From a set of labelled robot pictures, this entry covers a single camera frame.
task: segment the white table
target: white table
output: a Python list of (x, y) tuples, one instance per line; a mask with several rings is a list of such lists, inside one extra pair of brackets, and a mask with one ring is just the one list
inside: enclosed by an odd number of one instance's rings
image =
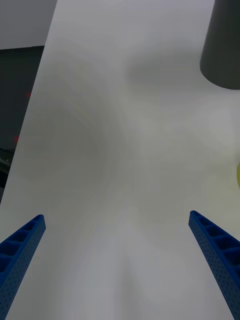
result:
[(207, 0), (59, 0), (0, 206), (46, 232), (7, 320), (230, 320), (188, 227), (240, 239), (240, 93), (199, 59)]

